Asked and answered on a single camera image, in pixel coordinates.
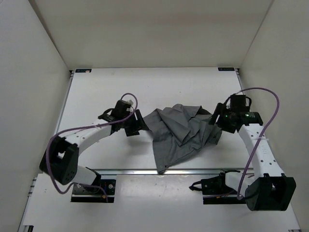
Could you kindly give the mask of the grey pleated skirt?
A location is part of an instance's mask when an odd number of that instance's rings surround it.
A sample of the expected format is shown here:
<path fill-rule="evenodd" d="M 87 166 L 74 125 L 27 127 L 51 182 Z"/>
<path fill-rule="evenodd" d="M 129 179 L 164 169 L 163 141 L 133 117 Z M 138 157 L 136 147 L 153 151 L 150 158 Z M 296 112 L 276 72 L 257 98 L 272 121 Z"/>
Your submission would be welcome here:
<path fill-rule="evenodd" d="M 152 134 L 158 173 L 191 159 L 207 145 L 218 144 L 222 129 L 209 124 L 211 116 L 202 106 L 176 104 L 143 118 Z"/>

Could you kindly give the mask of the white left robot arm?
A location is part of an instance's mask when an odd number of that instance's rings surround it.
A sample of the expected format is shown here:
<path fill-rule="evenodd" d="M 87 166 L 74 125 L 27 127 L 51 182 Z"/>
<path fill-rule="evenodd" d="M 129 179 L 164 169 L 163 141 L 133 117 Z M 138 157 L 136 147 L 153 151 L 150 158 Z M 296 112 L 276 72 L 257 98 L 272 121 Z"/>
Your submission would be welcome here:
<path fill-rule="evenodd" d="M 70 128 L 55 134 L 47 145 L 39 169 L 50 176 L 59 194 L 69 191 L 61 190 L 59 184 L 69 188 L 77 185 L 90 193 L 105 193 L 100 174 L 80 166 L 78 160 L 90 146 L 121 129 L 130 137 L 138 135 L 140 131 L 147 131 L 148 127 L 138 109 L 117 111 L 110 108 L 90 126 Z"/>

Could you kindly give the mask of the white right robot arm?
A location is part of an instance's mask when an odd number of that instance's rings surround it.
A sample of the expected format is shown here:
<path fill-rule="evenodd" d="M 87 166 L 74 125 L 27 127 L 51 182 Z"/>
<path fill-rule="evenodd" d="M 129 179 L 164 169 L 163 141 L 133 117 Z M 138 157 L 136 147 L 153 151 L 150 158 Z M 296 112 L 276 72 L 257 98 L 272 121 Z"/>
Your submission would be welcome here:
<path fill-rule="evenodd" d="M 228 172 L 218 179 L 221 193 L 234 189 L 251 211 L 285 211 L 296 188 L 293 177 L 287 177 L 276 162 L 266 140 L 263 121 L 258 112 L 251 112 L 246 104 L 230 107 L 218 103 L 210 124 L 229 133 L 237 132 L 249 153 L 249 165 L 254 176 Z"/>

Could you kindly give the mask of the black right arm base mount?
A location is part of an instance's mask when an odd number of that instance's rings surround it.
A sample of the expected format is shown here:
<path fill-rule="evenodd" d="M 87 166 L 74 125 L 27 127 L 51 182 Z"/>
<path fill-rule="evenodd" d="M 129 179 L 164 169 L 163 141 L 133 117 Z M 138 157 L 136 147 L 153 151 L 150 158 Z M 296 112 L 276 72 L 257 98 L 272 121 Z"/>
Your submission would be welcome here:
<path fill-rule="evenodd" d="M 225 175 L 220 172 L 217 176 L 204 178 L 189 186 L 191 191 L 199 191 L 203 195 L 204 205 L 233 205 L 246 204 L 245 200 L 238 200 L 236 191 L 225 184 Z"/>

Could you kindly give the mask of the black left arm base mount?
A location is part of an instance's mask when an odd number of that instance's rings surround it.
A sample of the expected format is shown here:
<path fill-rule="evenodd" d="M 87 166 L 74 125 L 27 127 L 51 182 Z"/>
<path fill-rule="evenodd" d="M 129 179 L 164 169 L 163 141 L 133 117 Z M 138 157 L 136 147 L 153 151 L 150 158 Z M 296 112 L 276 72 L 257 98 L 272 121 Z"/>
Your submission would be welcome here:
<path fill-rule="evenodd" d="M 114 203 L 116 176 L 104 176 L 96 181 L 94 187 L 85 184 L 73 186 L 72 203 Z"/>

